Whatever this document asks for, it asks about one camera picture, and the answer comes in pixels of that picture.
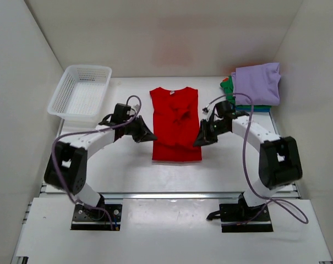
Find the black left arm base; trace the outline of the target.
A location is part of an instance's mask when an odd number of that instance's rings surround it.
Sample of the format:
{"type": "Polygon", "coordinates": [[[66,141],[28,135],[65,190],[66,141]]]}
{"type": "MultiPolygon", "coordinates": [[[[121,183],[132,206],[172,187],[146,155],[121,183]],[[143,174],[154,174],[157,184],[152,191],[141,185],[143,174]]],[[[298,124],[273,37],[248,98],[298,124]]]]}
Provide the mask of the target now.
{"type": "Polygon", "coordinates": [[[105,210],[86,208],[76,204],[73,211],[71,230],[84,231],[113,231],[121,229],[122,209],[121,203],[108,203],[100,198],[99,207],[104,206],[105,210]]]}

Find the red t shirt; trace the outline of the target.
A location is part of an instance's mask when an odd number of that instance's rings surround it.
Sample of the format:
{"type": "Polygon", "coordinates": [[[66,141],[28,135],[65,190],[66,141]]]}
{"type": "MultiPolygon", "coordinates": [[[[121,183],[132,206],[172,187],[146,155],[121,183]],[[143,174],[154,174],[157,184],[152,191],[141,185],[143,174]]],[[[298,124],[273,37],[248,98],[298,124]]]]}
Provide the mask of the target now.
{"type": "Polygon", "coordinates": [[[152,160],[158,162],[200,162],[202,152],[193,144],[199,132],[198,90],[185,87],[150,91],[153,113],[152,160]]]}

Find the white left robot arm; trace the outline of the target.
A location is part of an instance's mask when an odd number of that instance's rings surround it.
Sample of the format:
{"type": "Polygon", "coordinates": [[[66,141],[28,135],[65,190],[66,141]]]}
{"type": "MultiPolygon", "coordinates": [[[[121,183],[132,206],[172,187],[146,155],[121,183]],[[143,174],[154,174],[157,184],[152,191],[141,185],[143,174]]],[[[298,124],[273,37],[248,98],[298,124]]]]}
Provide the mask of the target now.
{"type": "Polygon", "coordinates": [[[94,130],[65,134],[55,141],[44,174],[45,183],[65,191],[75,204],[85,205],[91,218],[101,218],[105,214],[103,197],[86,183],[88,160],[125,135],[136,143],[157,140],[142,116],[114,118],[109,114],[94,130]]]}

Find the blue folded t shirt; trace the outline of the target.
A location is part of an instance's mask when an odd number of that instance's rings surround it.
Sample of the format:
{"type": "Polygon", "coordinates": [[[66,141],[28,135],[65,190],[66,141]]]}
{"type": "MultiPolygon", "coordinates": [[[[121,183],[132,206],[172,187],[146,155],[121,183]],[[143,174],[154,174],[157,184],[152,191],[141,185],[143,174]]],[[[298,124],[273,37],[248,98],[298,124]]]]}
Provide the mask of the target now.
{"type": "MultiPolygon", "coordinates": [[[[238,105],[238,106],[236,106],[237,111],[250,112],[251,108],[252,107],[249,106],[249,105],[238,105]]],[[[267,113],[267,112],[270,112],[270,110],[271,110],[271,106],[265,106],[265,105],[257,105],[257,106],[254,106],[254,108],[253,108],[253,112],[259,112],[259,113],[267,113]]]]}

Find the purple folded t shirt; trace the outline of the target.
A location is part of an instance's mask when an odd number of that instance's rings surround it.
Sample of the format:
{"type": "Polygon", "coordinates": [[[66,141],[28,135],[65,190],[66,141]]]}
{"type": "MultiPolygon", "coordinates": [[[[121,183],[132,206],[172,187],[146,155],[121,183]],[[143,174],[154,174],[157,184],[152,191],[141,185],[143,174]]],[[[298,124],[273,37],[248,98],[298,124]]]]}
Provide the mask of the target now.
{"type": "Polygon", "coordinates": [[[231,77],[237,105],[280,104],[281,75],[278,62],[236,68],[231,77]]]}

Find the green folded t shirt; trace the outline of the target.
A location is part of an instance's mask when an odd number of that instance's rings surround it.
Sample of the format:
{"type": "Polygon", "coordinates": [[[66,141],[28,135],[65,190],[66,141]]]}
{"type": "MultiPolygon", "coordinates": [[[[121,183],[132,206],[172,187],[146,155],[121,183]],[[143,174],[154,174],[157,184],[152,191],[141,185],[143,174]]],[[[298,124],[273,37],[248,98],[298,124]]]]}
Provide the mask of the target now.
{"type": "MultiPolygon", "coordinates": [[[[226,95],[227,94],[231,94],[233,92],[233,90],[234,90],[234,85],[233,85],[232,77],[229,76],[229,81],[226,81],[226,82],[221,81],[220,87],[223,89],[223,91],[224,91],[224,93],[226,95]]],[[[233,95],[228,95],[227,99],[231,103],[235,104],[236,106],[241,105],[241,104],[236,104],[236,100],[235,100],[235,98],[234,98],[233,95]]]]}

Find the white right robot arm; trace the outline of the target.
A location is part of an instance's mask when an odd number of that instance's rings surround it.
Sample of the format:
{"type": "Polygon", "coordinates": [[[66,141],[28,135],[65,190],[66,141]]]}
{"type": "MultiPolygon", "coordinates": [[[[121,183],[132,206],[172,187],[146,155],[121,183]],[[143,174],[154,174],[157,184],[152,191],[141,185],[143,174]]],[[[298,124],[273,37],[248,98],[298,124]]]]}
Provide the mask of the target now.
{"type": "Polygon", "coordinates": [[[250,220],[256,215],[256,207],[263,205],[283,187],[300,180],[303,176],[297,142],[291,137],[281,137],[253,122],[246,112],[226,114],[222,118],[202,119],[194,146],[206,146],[218,142],[218,136],[233,133],[250,144],[259,153],[259,179],[249,185],[242,196],[244,202],[237,206],[237,215],[250,220]]]}

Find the white plastic basket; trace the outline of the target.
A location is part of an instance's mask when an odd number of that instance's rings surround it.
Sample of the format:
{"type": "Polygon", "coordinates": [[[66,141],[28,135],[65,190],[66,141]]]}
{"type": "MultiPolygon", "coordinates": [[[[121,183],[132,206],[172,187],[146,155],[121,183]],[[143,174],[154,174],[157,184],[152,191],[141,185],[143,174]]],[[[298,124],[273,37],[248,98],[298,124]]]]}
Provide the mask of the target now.
{"type": "Polygon", "coordinates": [[[64,71],[47,112],[78,127],[94,127],[112,75],[110,67],[70,65],[64,71]]]}

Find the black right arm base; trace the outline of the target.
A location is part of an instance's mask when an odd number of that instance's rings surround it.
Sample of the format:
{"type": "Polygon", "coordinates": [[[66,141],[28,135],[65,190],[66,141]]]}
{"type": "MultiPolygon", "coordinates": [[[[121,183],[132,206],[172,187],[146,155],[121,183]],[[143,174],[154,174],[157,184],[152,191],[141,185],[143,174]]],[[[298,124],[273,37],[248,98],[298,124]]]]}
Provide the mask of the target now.
{"type": "Polygon", "coordinates": [[[268,206],[263,203],[249,207],[241,194],[237,203],[220,203],[219,210],[208,214],[206,220],[221,221],[223,233],[271,233],[274,231],[268,206]]]}

